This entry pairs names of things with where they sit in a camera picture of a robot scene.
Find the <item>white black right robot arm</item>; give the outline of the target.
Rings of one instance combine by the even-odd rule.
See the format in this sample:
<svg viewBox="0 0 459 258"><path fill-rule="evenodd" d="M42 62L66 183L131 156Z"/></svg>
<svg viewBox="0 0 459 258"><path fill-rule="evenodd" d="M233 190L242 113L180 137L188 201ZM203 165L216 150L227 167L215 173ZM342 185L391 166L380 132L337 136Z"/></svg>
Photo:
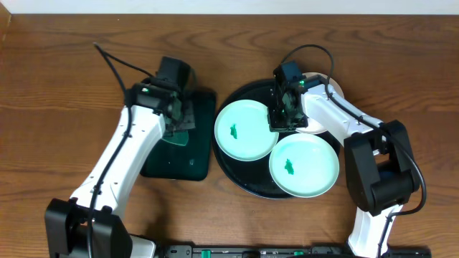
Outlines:
<svg viewBox="0 0 459 258"><path fill-rule="evenodd" d="M363 113L325 79L284 82L275 97L268 116L272 131L304 127L311 118L344 147L346 184L357 206L349 248L359 257L385 254L394 217L417 213L427 199L406 127Z"/></svg>

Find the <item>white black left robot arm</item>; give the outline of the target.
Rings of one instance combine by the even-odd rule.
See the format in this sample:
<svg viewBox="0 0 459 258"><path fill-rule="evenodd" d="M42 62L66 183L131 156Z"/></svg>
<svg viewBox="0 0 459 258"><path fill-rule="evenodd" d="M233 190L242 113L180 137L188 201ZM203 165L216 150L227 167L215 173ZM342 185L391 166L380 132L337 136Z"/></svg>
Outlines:
<svg viewBox="0 0 459 258"><path fill-rule="evenodd" d="M156 244L128 233L122 218L133 185L165 134L184 130L190 83L147 78L126 90L117 128L85 181L45 211L51 257L153 257Z"/></svg>

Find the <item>green sponge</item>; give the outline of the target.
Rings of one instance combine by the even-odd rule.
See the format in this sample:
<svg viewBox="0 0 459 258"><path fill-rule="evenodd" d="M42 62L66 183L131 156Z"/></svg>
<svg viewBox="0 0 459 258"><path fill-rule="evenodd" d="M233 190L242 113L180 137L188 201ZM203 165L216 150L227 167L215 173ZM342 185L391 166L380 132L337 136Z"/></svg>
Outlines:
<svg viewBox="0 0 459 258"><path fill-rule="evenodd" d="M186 130L165 132L162 140L178 146L186 146L189 142L189 133Z"/></svg>

